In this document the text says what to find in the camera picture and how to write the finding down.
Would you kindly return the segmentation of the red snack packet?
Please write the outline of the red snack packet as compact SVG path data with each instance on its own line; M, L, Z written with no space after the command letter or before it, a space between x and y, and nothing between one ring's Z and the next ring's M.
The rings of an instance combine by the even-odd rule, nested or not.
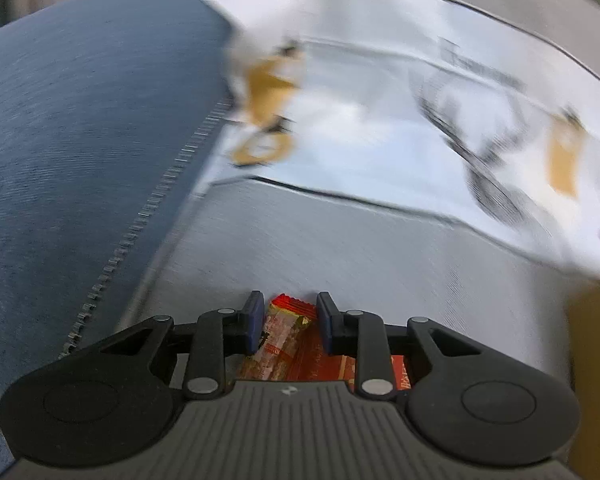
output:
M300 340L299 349L289 365L287 382L346 382L354 388L355 358L329 356L322 347L317 330L307 330Z

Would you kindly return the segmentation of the small red gold candy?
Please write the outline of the small red gold candy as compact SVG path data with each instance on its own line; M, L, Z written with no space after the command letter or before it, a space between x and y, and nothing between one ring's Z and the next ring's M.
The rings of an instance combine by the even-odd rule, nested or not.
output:
M288 296L276 296L268 306L257 352L247 356L237 378L281 382L286 379L304 331L316 320L313 304Z

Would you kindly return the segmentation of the grey deer print sofa cover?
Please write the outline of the grey deer print sofa cover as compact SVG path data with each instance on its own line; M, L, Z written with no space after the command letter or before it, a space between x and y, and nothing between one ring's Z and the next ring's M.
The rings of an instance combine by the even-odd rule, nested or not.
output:
M210 2L235 107L122 324L329 292L567 379L600 278L600 10Z

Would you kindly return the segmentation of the brown cardboard box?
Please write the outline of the brown cardboard box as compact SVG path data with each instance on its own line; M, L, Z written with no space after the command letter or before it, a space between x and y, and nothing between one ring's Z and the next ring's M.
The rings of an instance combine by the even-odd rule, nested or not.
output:
M600 284L568 308L574 390L581 422L569 455L585 479L600 479Z

